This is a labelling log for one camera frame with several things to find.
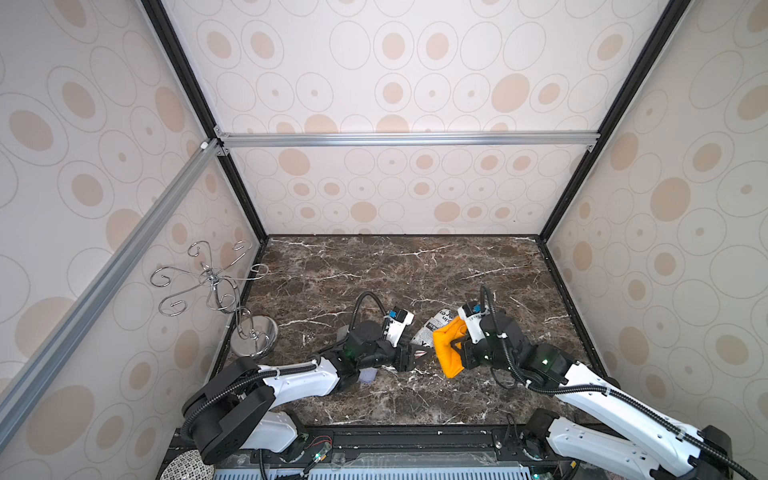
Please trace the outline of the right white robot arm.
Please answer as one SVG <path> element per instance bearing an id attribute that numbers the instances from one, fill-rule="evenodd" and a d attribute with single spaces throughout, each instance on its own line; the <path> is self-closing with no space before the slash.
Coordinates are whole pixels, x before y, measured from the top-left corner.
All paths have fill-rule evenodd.
<path id="1" fill-rule="evenodd" d="M 576 407 L 609 433 L 538 409 L 520 434 L 526 455 L 548 453 L 587 462 L 625 479 L 730 479 L 737 472 L 731 440 L 714 426 L 699 429 L 623 392 L 549 344 L 533 344 L 504 312 L 464 305 L 467 328 L 450 346 L 466 369 L 504 370 L 526 389 Z"/>

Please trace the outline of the orange microfiber cloth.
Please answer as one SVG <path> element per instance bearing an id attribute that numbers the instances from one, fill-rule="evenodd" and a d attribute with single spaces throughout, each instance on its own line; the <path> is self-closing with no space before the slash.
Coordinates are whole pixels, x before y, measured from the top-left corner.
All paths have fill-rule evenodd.
<path id="1" fill-rule="evenodd" d="M 448 379 L 455 378 L 465 369 L 461 357 L 461 343 L 467 334 L 466 322 L 460 317 L 455 317 L 446 326 L 433 332 L 435 353 Z"/>

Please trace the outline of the newspaper print eyeglass case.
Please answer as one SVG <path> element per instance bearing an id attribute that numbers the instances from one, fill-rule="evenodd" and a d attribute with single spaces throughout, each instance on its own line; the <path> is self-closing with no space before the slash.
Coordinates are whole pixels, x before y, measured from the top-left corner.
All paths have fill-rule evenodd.
<path id="1" fill-rule="evenodd" d="M 437 330 L 450 324 L 455 316 L 450 309 L 442 309 L 425 322 L 412 337 L 411 344 L 421 348 L 434 348 L 433 335 Z"/>

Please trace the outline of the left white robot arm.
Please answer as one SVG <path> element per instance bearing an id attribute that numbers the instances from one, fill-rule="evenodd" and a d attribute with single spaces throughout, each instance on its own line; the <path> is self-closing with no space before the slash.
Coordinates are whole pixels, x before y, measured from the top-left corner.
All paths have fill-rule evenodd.
<path id="1" fill-rule="evenodd" d="M 180 435 L 206 465 L 243 449 L 268 450 L 292 462 L 309 446 L 309 432 L 295 414 L 276 407 L 342 392 L 366 369 L 410 371 L 425 354 L 409 339 L 393 341 L 381 325 L 365 321 L 307 362 L 268 366 L 239 358 L 186 401 Z"/>

